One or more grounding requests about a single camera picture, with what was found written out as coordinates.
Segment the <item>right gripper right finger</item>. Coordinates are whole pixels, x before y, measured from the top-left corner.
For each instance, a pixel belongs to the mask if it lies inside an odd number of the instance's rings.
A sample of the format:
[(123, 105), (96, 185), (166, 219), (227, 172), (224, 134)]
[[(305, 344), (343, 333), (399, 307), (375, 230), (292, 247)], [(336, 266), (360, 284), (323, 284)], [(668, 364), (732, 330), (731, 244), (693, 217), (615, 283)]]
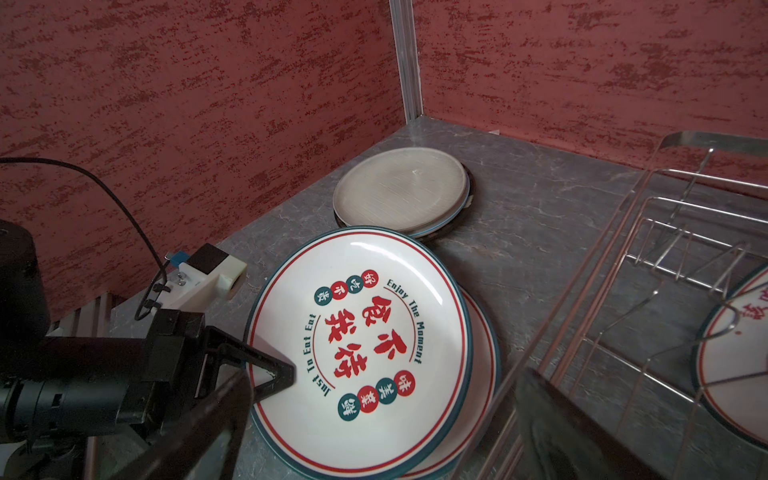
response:
[(516, 381), (515, 407), (536, 479), (662, 477), (531, 368)]

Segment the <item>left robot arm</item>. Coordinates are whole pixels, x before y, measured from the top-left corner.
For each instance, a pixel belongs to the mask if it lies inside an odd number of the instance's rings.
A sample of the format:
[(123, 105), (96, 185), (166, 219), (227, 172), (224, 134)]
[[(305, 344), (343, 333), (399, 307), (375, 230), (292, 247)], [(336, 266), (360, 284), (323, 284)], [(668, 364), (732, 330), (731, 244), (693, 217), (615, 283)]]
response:
[(246, 266), (205, 244), (170, 260), (176, 281), (157, 282), (144, 338), (49, 334), (44, 288), (32, 235), (1, 225), (1, 440), (22, 443), (6, 474), (22, 479), (80, 479), (91, 437), (131, 431), (155, 442), (191, 430), (196, 407), (222, 408), (220, 368), (253, 366), (268, 379), (247, 384), (238, 412), (290, 388), (292, 364), (259, 351), (204, 319), (217, 298), (231, 298)]

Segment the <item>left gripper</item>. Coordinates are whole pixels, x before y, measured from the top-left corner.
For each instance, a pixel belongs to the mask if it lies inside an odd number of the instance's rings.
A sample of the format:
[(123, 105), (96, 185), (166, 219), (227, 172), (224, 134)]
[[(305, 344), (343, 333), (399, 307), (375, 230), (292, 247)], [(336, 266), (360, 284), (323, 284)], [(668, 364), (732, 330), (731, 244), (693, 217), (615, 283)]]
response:
[(292, 387), (295, 367), (205, 324), (202, 313), (161, 309), (143, 342), (116, 423), (170, 426), (217, 388), (223, 365), (256, 367), (270, 379), (252, 387), (259, 403)]

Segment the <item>floral white plate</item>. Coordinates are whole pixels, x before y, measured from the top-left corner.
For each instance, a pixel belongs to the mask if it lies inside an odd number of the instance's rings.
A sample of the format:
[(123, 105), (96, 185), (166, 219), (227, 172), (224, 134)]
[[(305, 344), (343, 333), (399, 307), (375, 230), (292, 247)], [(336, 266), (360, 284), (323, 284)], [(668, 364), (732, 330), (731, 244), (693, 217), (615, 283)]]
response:
[(449, 473), (466, 450), (496, 394), (500, 378), (500, 347), (490, 318), (463, 286), (461, 293), (470, 314), (473, 363), (461, 411), (441, 443), (401, 479), (438, 479)]

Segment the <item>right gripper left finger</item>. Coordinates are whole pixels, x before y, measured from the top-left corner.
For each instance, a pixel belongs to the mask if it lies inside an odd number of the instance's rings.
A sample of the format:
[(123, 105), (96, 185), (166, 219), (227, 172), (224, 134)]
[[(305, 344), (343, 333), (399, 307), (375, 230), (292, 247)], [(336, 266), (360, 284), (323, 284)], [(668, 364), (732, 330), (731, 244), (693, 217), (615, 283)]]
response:
[(113, 477), (231, 479), (251, 406), (251, 383), (240, 371)]

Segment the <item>small red patterned plate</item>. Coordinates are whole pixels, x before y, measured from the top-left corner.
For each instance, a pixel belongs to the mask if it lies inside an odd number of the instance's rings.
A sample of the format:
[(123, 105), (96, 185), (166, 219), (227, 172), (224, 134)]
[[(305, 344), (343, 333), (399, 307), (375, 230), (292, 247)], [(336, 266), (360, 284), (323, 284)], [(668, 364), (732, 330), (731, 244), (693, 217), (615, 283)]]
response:
[(747, 274), (700, 326), (690, 360), (700, 402), (730, 433), (767, 449), (767, 267)]

